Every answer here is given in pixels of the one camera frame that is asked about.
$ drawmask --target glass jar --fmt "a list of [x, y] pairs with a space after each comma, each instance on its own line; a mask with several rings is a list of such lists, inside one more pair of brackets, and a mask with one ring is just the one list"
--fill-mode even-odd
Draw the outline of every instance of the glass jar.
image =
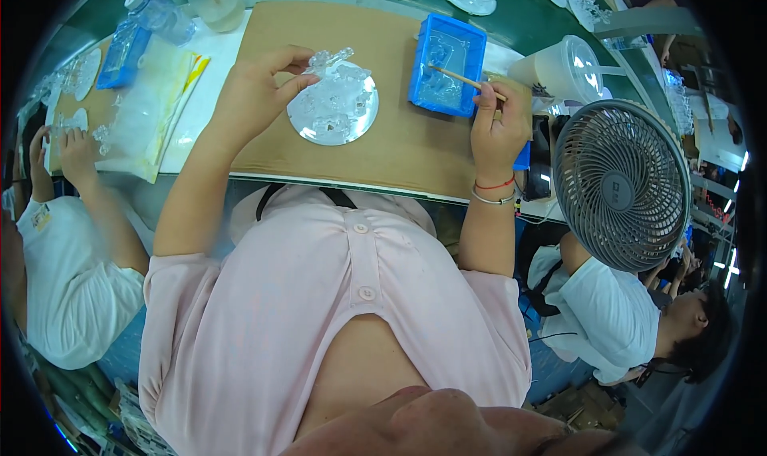
[[200, 20], [215, 32], [229, 32], [239, 27], [244, 16], [242, 0], [188, 0]]

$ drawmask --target fan grille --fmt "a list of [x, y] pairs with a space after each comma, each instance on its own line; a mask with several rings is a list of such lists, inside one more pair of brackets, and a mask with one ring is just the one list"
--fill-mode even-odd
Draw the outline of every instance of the fan grille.
[[690, 174], [675, 136], [630, 102], [584, 106], [562, 129], [554, 187], [570, 229], [609, 267], [657, 266], [684, 235]]

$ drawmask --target white button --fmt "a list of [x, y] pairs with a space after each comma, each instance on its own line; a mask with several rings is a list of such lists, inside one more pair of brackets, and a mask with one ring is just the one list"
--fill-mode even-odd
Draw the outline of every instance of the white button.
[[370, 287], [361, 287], [358, 293], [366, 301], [373, 301], [376, 297], [376, 290]]

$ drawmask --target red string bracelet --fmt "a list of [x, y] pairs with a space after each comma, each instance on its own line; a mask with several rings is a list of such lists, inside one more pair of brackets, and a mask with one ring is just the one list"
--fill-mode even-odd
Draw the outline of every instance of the red string bracelet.
[[504, 186], [508, 186], [509, 184], [513, 183], [513, 182], [514, 182], [514, 178], [515, 178], [515, 177], [516, 177], [516, 175], [512, 176], [512, 179], [511, 179], [511, 180], [509, 180], [509, 181], [507, 181], [507, 182], [505, 182], [504, 184], [499, 184], [498, 186], [488, 186], [488, 187], [479, 186], [479, 185], [477, 184], [477, 181], [476, 181], [476, 180], [474, 180], [474, 187], [475, 187], [475, 188], [478, 188], [478, 189], [480, 189], [480, 190], [496, 190], [496, 189], [498, 189], [498, 188], [503, 188]]

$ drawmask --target smartphone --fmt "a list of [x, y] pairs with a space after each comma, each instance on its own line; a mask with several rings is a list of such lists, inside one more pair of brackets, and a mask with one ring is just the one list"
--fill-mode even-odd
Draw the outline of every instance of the smartphone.
[[551, 197], [551, 146], [548, 143], [548, 117], [533, 115], [530, 142], [530, 168], [525, 170], [523, 200]]

